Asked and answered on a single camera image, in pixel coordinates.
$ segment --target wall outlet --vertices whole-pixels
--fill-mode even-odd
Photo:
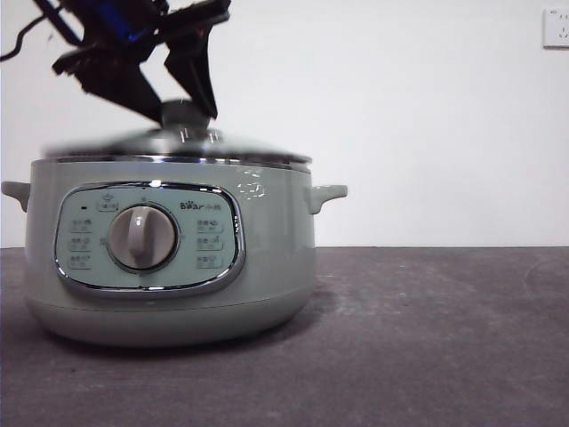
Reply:
[[[543,47],[569,48],[569,9],[543,11]]]

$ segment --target side handle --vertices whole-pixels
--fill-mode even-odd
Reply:
[[[345,185],[321,185],[309,189],[309,211],[318,214],[322,205],[334,198],[346,197],[348,187]]]
[[[13,197],[20,202],[21,210],[28,211],[29,190],[31,185],[26,182],[4,181],[2,182],[2,192]]]

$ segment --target white wall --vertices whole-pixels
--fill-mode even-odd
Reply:
[[[6,52],[38,12],[2,5]],[[236,0],[212,32],[215,125],[349,185],[317,216],[318,245],[569,245],[569,51],[541,48],[541,11],[559,5]],[[2,66],[3,180],[25,181],[46,142],[152,126],[56,77],[68,49],[44,23]],[[181,95],[163,59],[146,69]],[[2,209],[2,245],[22,246],[25,215]]]

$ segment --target stainless steel rim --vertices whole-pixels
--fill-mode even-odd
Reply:
[[[97,182],[86,184],[76,189],[71,190],[65,197],[69,197],[78,191],[85,191],[88,189],[110,189],[115,187],[146,187],[148,182],[144,181],[113,181],[113,182]],[[244,230],[243,230],[243,220],[241,218],[241,211],[239,209],[239,204],[237,200],[233,197],[231,193],[225,189],[217,186],[202,185],[202,184],[185,184],[179,182],[163,182],[160,188],[165,189],[205,189],[206,191],[213,191],[216,194],[224,197],[231,209],[231,214],[233,216],[233,228],[234,228],[234,239],[236,244],[235,256],[226,270],[214,278],[210,278],[204,282],[195,283],[193,285],[182,285],[182,286],[153,286],[152,288],[121,288],[121,287],[107,287],[107,286],[96,286],[90,285],[84,282],[80,282],[71,278],[68,273],[62,268],[60,260],[57,257],[57,239],[58,231],[60,227],[60,218],[58,219],[56,238],[53,242],[53,262],[55,264],[58,274],[63,279],[63,283],[68,285],[70,289],[79,290],[81,292],[91,294],[93,296],[99,297],[124,297],[129,299],[159,299],[159,298],[171,298],[177,296],[191,296],[197,294],[205,294],[213,291],[219,291],[229,285],[241,272],[244,266],[246,249],[244,240]]]
[[[147,162],[147,163],[192,163],[200,165],[233,165],[233,166],[256,166],[268,167],[272,169],[284,169],[287,171],[296,171],[302,173],[310,173],[306,164],[291,163],[274,163],[265,161],[243,160],[239,158],[214,158],[214,157],[175,157],[175,156],[73,156],[73,157],[57,157],[42,158],[33,162],[34,164],[43,163],[90,163],[90,162]]]

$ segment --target floor surface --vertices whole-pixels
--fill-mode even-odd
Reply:
[[[1,254],[5,427],[569,425],[569,248],[321,248],[292,321],[169,350],[47,334]]]

